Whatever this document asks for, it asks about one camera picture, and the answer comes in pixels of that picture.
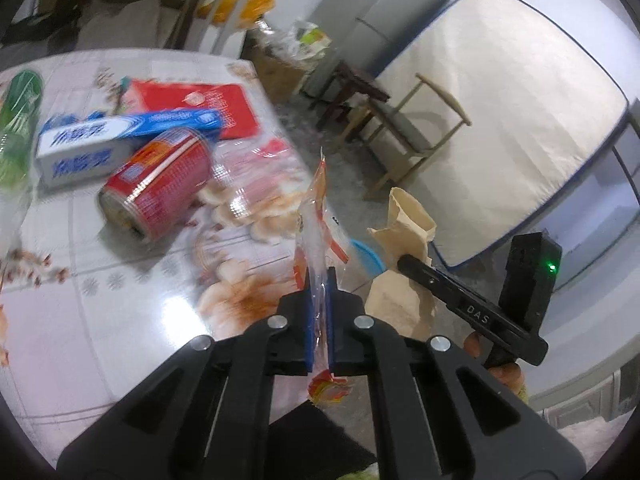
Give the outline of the green plastic bottle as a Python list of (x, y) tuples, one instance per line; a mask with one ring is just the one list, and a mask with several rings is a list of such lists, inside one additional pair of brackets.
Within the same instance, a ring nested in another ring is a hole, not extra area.
[(32, 146), (43, 81), (22, 70), (10, 81), (1, 104), (1, 244), (10, 244), (20, 225), (29, 188)]

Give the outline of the blue white toothpaste box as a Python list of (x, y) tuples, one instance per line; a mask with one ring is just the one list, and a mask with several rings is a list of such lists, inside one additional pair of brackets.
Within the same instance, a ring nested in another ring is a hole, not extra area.
[(216, 110), (164, 110), (105, 116), (43, 129), (36, 165), (42, 184), (59, 188), (103, 177), (118, 169), (144, 144), (172, 128), (188, 128), (215, 141), (224, 121)]

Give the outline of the blue trash basket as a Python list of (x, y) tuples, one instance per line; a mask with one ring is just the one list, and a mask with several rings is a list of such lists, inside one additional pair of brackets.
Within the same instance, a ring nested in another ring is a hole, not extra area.
[(350, 244), (370, 278), (375, 278), (386, 271), (385, 263), (370, 246), (359, 240), (350, 240)]

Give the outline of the white mattress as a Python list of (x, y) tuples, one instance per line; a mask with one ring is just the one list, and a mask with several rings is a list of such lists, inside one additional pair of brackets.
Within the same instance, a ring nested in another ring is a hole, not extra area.
[(436, 152), (419, 164), (390, 133), (372, 151), (435, 220), (450, 268), (551, 200), (628, 107), (606, 70), (521, 0), (457, 0), (380, 81)]

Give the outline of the grey refrigerator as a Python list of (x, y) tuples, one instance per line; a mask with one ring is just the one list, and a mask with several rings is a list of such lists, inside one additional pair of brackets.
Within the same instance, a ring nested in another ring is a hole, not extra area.
[(338, 62), (376, 76), (448, 0), (321, 0), (310, 20), (331, 39), (303, 92), (318, 96)]

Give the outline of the red rice bag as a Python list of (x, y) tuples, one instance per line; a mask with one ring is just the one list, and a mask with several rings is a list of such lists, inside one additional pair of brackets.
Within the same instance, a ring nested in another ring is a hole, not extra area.
[(247, 139), (259, 132), (254, 110), (238, 84), (185, 84), (122, 78), (120, 110), (122, 114), (216, 110), (224, 123), (222, 140)]

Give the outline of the brown paper bag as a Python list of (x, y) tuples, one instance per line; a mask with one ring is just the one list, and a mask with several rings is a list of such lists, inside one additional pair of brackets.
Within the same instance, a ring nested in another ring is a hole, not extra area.
[(420, 341), (431, 337), (436, 307), (433, 294), (416, 277), (432, 264), (428, 243), (436, 228), (411, 194), (392, 188), (386, 227), (369, 231), (384, 250), (387, 270), (373, 280), (364, 310), (399, 335)]

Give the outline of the red orange snack wrapper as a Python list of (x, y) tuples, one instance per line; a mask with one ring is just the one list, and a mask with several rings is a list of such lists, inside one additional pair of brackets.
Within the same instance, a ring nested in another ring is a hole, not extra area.
[(293, 274), (297, 289), (303, 292), (306, 270), (314, 292), (314, 368), (308, 373), (309, 399), (317, 405), (338, 403), (350, 393), (348, 380), (328, 370), (326, 360), (326, 271), (330, 266), (346, 264), (349, 255), (335, 239), (326, 223), (326, 159), (320, 158), (310, 185), (297, 209)]

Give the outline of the grey side table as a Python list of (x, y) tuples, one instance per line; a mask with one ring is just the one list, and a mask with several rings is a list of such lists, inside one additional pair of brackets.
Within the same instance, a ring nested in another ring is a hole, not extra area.
[(221, 54), (248, 0), (80, 0), (76, 48), (160, 48)]

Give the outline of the cardboard box with bags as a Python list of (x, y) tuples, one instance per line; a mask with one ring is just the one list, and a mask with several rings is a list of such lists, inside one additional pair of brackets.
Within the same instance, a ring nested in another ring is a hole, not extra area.
[(246, 56), (273, 104), (286, 102), (317, 68), (331, 38), (316, 24), (296, 20), (280, 29), (260, 18), (246, 36)]

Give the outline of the red drink can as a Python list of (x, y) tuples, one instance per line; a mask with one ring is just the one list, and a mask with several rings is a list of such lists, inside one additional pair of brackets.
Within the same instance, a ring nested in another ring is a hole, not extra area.
[(201, 133), (172, 128), (137, 150), (100, 189), (105, 220), (142, 243), (155, 243), (184, 217), (213, 174)]

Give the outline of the dark wooden stool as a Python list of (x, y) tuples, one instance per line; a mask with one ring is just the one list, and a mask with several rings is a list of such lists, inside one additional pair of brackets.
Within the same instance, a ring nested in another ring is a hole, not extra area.
[(345, 120), (349, 111), (352, 109), (347, 101), (357, 93), (363, 94), (367, 98), (372, 98), (378, 101), (386, 102), (390, 95), (383, 89), (378, 82), (363, 70), (348, 65), (345, 61), (340, 61), (332, 70), (328, 80), (321, 87), (318, 94), (312, 99), (309, 105), (309, 110), (313, 110), (321, 101), (329, 88), (338, 82), (340, 84), (340, 90), (334, 96), (333, 100), (329, 102), (328, 106), (318, 119), (316, 128), (321, 130), (329, 122), (334, 112), (340, 108), (341, 114), (338, 115), (337, 120)]

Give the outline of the wooden chair right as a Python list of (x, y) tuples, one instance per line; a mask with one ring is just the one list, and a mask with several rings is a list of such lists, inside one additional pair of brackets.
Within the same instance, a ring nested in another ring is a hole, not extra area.
[[(419, 160), (411, 166), (400, 177), (395, 178), (394, 173), (398, 169), (398, 165), (386, 171), (374, 185), (371, 185), (364, 193), (363, 198), (370, 200), (387, 182), (393, 181), (397, 186), (404, 183), (408, 177), (416, 174), (421, 167), (440, 149), (442, 148), (463, 126), (471, 127), (472, 120), (459, 101), (444, 87), (431, 78), (420, 73), (415, 73), (418, 82), (411, 90), (397, 103), (390, 106), (386, 102), (367, 98), (363, 106), (360, 107), (358, 113), (350, 120), (341, 135), (336, 139), (334, 148), (338, 151), (360, 126), (364, 126), (371, 118), (378, 121), (376, 128), (366, 140), (363, 141), (364, 146), (369, 146), (383, 131), (388, 130), (393, 137), (401, 143), (406, 149), (405, 161), (417, 157)], [(459, 121), (447, 132), (436, 144), (431, 144), (426, 136), (412, 122), (401, 113), (406, 104), (420, 91), (424, 86), (430, 88), (439, 99), (444, 102), (450, 110), (455, 112)]]

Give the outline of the clear red printed plastic bag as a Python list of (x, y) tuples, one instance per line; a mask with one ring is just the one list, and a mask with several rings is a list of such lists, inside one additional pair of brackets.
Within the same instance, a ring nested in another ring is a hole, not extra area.
[(269, 245), (295, 236), (310, 177), (288, 141), (224, 141), (214, 149), (212, 169), (198, 200), (215, 226), (247, 228), (253, 240)]

